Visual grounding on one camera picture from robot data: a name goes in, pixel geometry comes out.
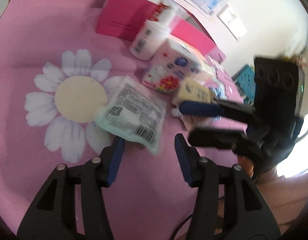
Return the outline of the pink sweater forearm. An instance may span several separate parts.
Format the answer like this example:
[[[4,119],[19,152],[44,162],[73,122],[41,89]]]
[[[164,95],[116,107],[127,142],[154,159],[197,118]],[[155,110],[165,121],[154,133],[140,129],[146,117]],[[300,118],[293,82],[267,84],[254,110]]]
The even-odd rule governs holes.
[[[281,233],[285,233],[308,200],[308,173],[278,177],[275,170],[261,174],[256,183],[270,207]]]

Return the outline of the person's right hand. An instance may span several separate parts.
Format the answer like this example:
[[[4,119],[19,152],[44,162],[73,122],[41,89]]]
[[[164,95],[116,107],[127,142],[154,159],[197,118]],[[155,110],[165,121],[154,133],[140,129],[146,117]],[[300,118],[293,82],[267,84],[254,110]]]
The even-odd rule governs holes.
[[[254,171],[254,163],[247,157],[238,155],[237,156],[239,165],[245,170],[247,175],[253,180],[253,182],[258,182],[258,174]]]

